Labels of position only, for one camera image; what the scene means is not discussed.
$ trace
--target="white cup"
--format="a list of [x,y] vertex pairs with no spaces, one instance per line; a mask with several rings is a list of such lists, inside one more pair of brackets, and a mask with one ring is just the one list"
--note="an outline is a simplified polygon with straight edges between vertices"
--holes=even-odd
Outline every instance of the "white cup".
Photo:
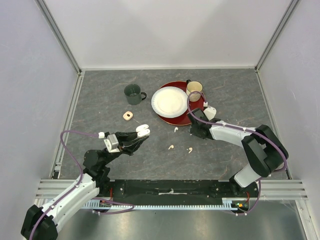
[[[187,80],[186,81],[186,94],[189,96],[189,94],[191,92],[194,92],[194,91],[198,91],[198,92],[202,92],[203,90],[203,86],[200,82],[198,81],[191,81],[191,80]],[[201,94],[200,93],[193,93],[191,96],[190,96],[190,101],[191,102],[196,102],[200,99],[201,97]]]

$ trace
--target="white wall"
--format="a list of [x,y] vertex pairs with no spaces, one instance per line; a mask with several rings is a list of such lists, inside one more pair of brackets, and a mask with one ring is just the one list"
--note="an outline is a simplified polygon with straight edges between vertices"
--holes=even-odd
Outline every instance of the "white wall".
[[290,0],[46,0],[81,68],[254,66]]
[[34,0],[2,1],[0,23],[0,238],[18,240],[77,75]]
[[289,169],[320,224],[320,1],[300,1],[260,76]]

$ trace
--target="cable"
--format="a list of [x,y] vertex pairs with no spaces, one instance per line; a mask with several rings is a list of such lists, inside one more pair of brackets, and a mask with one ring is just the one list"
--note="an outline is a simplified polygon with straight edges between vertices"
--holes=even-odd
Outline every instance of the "cable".
[[238,206],[238,209],[244,213],[246,213],[250,209],[250,201],[248,201],[248,210],[243,210]]
[[[284,155],[284,153],[280,150],[280,148],[279,148],[273,141],[271,141],[269,138],[265,137],[264,135],[262,135],[262,134],[260,134],[260,133],[258,133],[258,132],[256,132],[256,131],[253,131],[253,130],[251,130],[251,129],[246,129],[246,128],[241,127],[241,126],[233,126],[233,125],[229,125],[229,124],[222,124],[222,123],[217,123],[217,122],[204,121],[204,120],[198,118],[196,115],[194,115],[194,113],[191,111],[190,105],[189,105],[190,96],[191,96],[192,94],[201,94],[203,100],[204,100],[205,102],[207,102],[207,100],[206,100],[205,95],[204,95],[202,92],[200,92],[200,91],[193,91],[193,92],[191,92],[191,93],[188,95],[188,97],[187,97],[187,103],[186,103],[186,104],[187,104],[189,113],[191,114],[191,116],[192,116],[194,119],[196,119],[197,121],[199,121],[199,122],[201,122],[201,123],[204,123],[204,124],[209,124],[209,125],[213,125],[213,126],[220,126],[220,127],[226,127],[226,128],[235,129],[235,130],[238,130],[238,131],[241,131],[241,132],[242,132],[242,131],[247,131],[248,133],[252,133],[252,134],[257,135],[258,137],[260,137],[260,138],[262,138],[263,140],[265,140],[266,142],[268,142],[272,147],[274,147],[275,150],[280,154],[280,156],[281,156],[281,158],[282,158],[282,160],[283,160],[283,167],[280,168],[280,169],[278,169],[278,170],[275,170],[274,172],[281,172],[281,171],[286,170],[286,168],[287,168],[287,166],[288,166],[286,156]],[[246,215],[246,214],[250,213],[250,212],[256,207],[256,205],[257,205],[257,203],[258,203],[258,201],[259,201],[260,195],[261,195],[261,179],[262,179],[262,178],[263,178],[263,177],[260,177],[260,178],[257,180],[257,181],[258,181],[258,185],[259,185],[259,193],[258,193],[258,196],[257,196],[256,201],[255,201],[255,203],[253,204],[252,208],[249,209],[249,210],[248,210],[247,212],[245,212],[245,213],[238,213],[238,215]]]
[[101,211],[96,211],[96,210],[92,211],[94,214],[98,214],[98,215],[100,215],[100,214],[102,214],[102,215],[123,214],[123,213],[130,212],[135,208],[135,205],[130,204],[130,203],[121,203],[121,202],[116,202],[116,201],[105,200],[105,199],[103,199],[101,197],[94,197],[92,199],[104,201],[104,202],[106,202],[108,204],[131,206],[129,209],[124,209],[124,210],[120,210],[120,211],[112,211],[112,212],[101,212]]
[[29,240],[33,239],[38,225],[40,224],[41,220],[48,214],[48,212],[50,212],[50,210],[52,210],[52,207],[55,207],[62,199],[64,199],[68,194],[70,194],[74,189],[76,189],[77,188],[76,186],[79,185],[79,183],[81,183],[81,181],[84,177],[81,165],[79,164],[79,162],[77,161],[75,156],[73,156],[73,154],[69,151],[69,149],[67,148],[67,146],[64,142],[63,136],[65,133],[74,133],[74,134],[80,134],[80,135],[85,135],[85,136],[89,136],[89,137],[98,137],[99,136],[98,134],[89,134],[89,133],[74,131],[74,130],[65,130],[65,131],[61,132],[61,134],[60,134],[61,144],[62,144],[63,148],[66,150],[66,152],[70,155],[70,157],[74,160],[77,167],[79,168],[80,178],[79,178],[78,182],[75,184],[75,186],[73,186],[69,191],[67,191],[64,195],[62,195],[57,201],[55,201],[50,207],[48,207],[48,209],[40,216],[40,218],[36,221],[35,225],[33,226]]
[[247,199],[246,199],[246,201],[245,201],[244,204],[246,204],[246,203],[249,202],[249,200],[250,200],[250,194],[249,194],[248,191],[246,192],[246,196],[247,196]]

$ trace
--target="gray marble surface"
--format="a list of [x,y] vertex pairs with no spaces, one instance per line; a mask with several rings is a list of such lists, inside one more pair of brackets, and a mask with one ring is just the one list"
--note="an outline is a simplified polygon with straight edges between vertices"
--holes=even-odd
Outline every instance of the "gray marble surface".
[[[122,155],[108,167],[112,179],[220,179],[227,180],[248,160],[242,148],[222,141],[200,139],[188,133],[190,126],[162,121],[151,107],[152,95],[163,84],[191,79],[203,84],[217,118],[225,122],[258,127],[271,125],[259,83],[253,69],[171,69],[87,71],[84,75],[71,129],[86,133],[131,132],[148,124],[151,134],[133,156]],[[138,84],[146,100],[129,105],[124,95],[128,84]],[[134,118],[123,119],[131,111]],[[67,146],[79,162],[90,149],[103,149],[101,139],[70,134]],[[73,160],[64,155],[60,178],[79,175]],[[286,179],[284,172],[272,175]]]

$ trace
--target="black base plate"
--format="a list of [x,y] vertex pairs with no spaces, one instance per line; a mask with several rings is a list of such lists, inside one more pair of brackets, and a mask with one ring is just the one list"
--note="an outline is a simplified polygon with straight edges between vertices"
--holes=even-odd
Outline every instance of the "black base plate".
[[255,182],[234,192],[234,184],[219,180],[111,180],[99,196],[112,196],[115,202],[134,205],[221,205],[222,198],[258,196]]

